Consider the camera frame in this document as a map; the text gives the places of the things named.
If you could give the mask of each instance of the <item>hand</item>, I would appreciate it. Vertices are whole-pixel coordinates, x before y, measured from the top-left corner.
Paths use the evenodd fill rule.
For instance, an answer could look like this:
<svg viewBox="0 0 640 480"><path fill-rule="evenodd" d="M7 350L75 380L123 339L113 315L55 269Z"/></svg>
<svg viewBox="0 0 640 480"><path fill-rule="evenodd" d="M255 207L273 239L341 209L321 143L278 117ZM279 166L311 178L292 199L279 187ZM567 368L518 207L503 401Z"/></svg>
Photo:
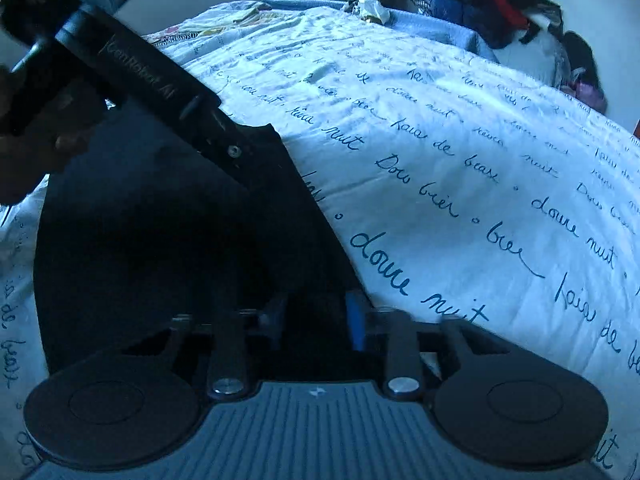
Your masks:
<svg viewBox="0 0 640 480"><path fill-rule="evenodd" d="M11 108L15 77L0 66L0 117ZM84 153L104 101L82 80L48 103L21 136L0 132L0 204L21 202L48 173L59 173Z"/></svg>

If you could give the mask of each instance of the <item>bed sheet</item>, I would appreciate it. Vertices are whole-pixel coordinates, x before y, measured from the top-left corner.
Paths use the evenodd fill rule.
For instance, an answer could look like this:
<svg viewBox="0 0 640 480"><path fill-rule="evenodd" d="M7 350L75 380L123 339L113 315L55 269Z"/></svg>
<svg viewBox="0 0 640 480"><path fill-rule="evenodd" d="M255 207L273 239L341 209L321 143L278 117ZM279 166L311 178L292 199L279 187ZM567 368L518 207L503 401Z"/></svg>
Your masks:
<svg viewBox="0 0 640 480"><path fill-rule="evenodd" d="M273 124L376 305L458 314L583 375L610 408L594 461L640 476L636 139L519 72L326 7L164 52L236 122ZM44 377L29 274L43 193L0 231L0 366L20 367L0 385L0 477L28 468L19 406Z"/></svg>

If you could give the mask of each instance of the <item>white bed sheet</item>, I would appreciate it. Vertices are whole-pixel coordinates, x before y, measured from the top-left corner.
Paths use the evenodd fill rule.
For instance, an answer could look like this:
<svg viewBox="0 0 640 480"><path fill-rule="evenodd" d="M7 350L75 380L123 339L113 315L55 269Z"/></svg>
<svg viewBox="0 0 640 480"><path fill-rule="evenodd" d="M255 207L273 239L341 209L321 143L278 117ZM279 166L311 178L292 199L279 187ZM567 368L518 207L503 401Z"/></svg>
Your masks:
<svg viewBox="0 0 640 480"><path fill-rule="evenodd" d="M514 70L324 7L164 51L236 122L274 125L377 305L458 313L592 381L610 409L594 460L636 480L640 149L628 132ZM0 228L1 285L15 287L0 344L25 341L18 378L0 384L12 457L0 478L30 466L16 406L46 374L30 275L45 184Z"/></svg>

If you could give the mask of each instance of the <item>ribbed gray plate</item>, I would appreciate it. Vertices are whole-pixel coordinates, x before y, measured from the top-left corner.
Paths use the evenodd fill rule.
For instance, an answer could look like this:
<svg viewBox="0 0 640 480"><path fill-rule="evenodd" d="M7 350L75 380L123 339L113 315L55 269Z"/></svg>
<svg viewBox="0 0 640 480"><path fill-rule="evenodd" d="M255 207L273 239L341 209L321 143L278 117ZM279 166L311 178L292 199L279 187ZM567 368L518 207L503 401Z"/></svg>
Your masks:
<svg viewBox="0 0 640 480"><path fill-rule="evenodd" d="M43 464L31 480L605 480L595 466L513 472L460 453L414 403L372 383L265 383L219 404L200 431L147 466L85 473Z"/></svg>

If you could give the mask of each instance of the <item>round black disc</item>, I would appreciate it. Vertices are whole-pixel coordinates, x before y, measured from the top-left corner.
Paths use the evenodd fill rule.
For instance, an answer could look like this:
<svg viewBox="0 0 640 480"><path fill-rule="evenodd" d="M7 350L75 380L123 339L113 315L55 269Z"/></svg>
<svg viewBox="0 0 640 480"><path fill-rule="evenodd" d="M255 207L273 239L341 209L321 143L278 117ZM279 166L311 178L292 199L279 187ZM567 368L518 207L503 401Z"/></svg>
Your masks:
<svg viewBox="0 0 640 480"><path fill-rule="evenodd" d="M609 420L592 384L528 354L473 357L439 388L433 413L462 449L518 470L588 458Z"/></svg>
<svg viewBox="0 0 640 480"><path fill-rule="evenodd" d="M83 470L154 460L177 446L197 417L198 401L185 381L135 356L68 368L38 386L24 407L38 450Z"/></svg>

